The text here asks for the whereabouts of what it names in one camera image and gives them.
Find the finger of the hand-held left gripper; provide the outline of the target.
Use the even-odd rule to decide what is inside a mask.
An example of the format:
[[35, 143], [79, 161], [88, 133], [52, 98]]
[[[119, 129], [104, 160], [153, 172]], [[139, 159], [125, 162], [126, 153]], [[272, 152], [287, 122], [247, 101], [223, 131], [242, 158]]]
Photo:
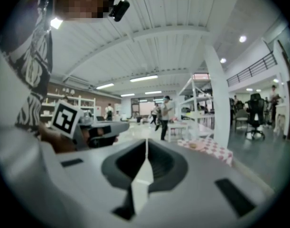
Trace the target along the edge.
[[113, 145], [117, 136], [129, 129], [128, 122], [95, 122], [89, 129], [88, 146], [102, 148]]

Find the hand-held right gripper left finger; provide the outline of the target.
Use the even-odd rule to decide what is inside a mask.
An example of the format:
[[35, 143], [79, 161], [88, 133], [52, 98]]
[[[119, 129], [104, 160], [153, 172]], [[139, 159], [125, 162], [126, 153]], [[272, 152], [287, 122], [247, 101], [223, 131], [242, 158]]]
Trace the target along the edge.
[[63, 154], [44, 142], [41, 152], [62, 203], [57, 228], [149, 228], [146, 217], [123, 217], [133, 210], [135, 174], [130, 172], [138, 172], [144, 162], [145, 140]]

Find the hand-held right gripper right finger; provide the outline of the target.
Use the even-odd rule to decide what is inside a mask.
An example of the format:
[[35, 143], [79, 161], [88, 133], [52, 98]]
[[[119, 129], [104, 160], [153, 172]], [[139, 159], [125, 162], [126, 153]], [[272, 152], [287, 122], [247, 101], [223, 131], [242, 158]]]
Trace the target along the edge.
[[251, 228], [270, 198], [253, 180], [220, 160], [166, 141], [148, 141], [162, 170], [137, 216], [140, 228]]

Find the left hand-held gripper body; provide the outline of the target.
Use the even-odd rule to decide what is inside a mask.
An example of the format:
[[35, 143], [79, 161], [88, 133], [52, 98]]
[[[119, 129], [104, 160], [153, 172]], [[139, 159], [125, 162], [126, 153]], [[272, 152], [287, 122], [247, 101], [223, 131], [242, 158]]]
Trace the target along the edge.
[[89, 130], [93, 124], [93, 117], [88, 111], [79, 109], [63, 100], [55, 105], [51, 128], [68, 138], [78, 151], [88, 150], [87, 140], [83, 129]]

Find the pink plate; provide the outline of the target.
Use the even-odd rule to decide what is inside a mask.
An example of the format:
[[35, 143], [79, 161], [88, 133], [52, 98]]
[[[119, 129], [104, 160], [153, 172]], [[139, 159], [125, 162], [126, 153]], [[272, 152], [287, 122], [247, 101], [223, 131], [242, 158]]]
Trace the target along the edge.
[[189, 143], [187, 144], [188, 148], [190, 148], [190, 147], [189, 147], [189, 144], [190, 144], [190, 143], [195, 143], [195, 144], [197, 145], [197, 148], [196, 148], [196, 149], [193, 149], [193, 150], [195, 150], [195, 151], [201, 151], [202, 149], [205, 148], [205, 144], [204, 144], [203, 142], [189, 142]]

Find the person's left forearm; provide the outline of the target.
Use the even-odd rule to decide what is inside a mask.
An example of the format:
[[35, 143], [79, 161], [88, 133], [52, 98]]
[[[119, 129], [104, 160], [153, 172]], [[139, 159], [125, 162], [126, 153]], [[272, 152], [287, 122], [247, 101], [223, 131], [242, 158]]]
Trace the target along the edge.
[[42, 122], [40, 122], [38, 127], [41, 141], [49, 143], [55, 153], [66, 153], [74, 152], [75, 145], [71, 139], [63, 136], [62, 134], [47, 128]]

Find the checkered cloth table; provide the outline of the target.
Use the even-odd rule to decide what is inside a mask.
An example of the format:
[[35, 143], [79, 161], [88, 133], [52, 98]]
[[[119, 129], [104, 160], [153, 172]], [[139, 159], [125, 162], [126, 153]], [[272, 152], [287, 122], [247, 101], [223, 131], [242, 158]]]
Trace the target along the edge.
[[187, 144], [189, 142], [203, 142], [205, 144], [205, 148], [198, 152], [213, 156], [214, 158], [232, 167], [234, 157], [233, 152], [219, 145], [214, 139], [208, 137], [197, 138], [195, 140], [177, 140], [177, 144], [185, 148], [188, 148]]

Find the white table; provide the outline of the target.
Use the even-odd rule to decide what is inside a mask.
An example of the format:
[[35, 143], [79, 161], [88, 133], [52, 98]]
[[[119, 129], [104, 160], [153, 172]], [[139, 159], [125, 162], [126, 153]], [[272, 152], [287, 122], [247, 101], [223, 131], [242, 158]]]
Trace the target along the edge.
[[189, 131], [186, 123], [169, 123], [167, 130], [167, 141], [176, 142], [177, 140], [188, 140]]

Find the grey chair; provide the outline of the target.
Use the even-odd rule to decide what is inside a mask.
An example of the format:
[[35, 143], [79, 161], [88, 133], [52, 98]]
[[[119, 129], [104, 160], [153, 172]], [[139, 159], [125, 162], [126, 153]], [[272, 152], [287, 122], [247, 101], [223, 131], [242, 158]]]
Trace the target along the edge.
[[248, 113], [244, 109], [238, 110], [235, 115], [234, 130], [236, 131], [239, 123], [245, 123], [247, 121], [248, 121]]

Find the person's dark printed shirt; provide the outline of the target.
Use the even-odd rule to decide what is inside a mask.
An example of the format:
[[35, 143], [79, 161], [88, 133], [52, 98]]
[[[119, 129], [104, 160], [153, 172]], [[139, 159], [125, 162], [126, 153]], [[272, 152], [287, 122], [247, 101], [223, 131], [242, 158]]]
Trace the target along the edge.
[[53, 68], [53, 0], [20, 0], [0, 33], [0, 126], [39, 136]]

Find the white metal shelf rack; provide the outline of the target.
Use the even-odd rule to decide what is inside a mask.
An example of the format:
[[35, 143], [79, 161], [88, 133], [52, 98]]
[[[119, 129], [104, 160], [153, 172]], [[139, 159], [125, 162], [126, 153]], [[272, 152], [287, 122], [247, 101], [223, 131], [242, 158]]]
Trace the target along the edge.
[[178, 116], [188, 138], [213, 137], [215, 109], [210, 75], [192, 74], [178, 93]]

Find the black office chair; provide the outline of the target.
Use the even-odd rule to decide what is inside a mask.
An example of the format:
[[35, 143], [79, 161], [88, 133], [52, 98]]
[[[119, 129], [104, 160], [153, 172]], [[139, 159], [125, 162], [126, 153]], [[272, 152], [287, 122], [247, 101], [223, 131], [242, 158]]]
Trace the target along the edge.
[[250, 136], [252, 140], [255, 139], [257, 135], [265, 140], [265, 134], [260, 130], [260, 126], [265, 123], [264, 120], [264, 99], [261, 98], [259, 93], [252, 94], [250, 100], [247, 102], [248, 108], [247, 113], [249, 114], [247, 120], [247, 129], [245, 136]]

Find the white pillar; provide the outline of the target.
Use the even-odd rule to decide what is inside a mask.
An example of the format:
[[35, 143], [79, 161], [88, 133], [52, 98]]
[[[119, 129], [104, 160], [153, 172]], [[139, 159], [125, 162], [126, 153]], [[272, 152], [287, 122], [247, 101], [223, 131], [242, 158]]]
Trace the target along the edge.
[[214, 140], [228, 147], [230, 134], [230, 101], [228, 85], [220, 60], [213, 46], [204, 46], [204, 59], [210, 75], [215, 110]]

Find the black railing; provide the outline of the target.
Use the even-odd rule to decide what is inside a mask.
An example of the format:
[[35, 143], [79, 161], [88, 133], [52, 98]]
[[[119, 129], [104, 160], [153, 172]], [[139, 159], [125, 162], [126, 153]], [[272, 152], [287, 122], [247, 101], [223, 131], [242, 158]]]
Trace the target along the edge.
[[251, 77], [254, 77], [264, 71], [269, 70], [270, 68], [277, 65], [277, 61], [271, 51], [269, 54], [262, 57], [257, 62], [253, 63], [249, 67], [245, 68], [241, 72], [227, 79], [227, 84], [229, 87], [236, 85], [240, 82], [243, 82]]

